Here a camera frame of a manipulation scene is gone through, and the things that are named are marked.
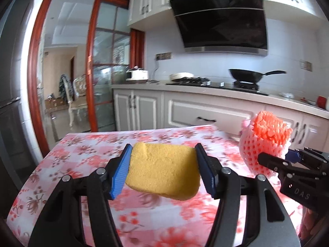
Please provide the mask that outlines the person's right hand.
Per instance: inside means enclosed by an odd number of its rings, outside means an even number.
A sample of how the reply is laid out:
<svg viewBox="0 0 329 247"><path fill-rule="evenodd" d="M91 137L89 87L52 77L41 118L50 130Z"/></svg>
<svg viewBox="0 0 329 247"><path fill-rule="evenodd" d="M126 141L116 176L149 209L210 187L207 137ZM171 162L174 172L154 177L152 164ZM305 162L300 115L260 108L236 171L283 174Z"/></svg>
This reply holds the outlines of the person's right hand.
<svg viewBox="0 0 329 247"><path fill-rule="evenodd" d="M303 218L300 226L299 237L302 240L307 240L311 236L317 234L325 219L325 216L320 216L318 213L303 207Z"/></svg>

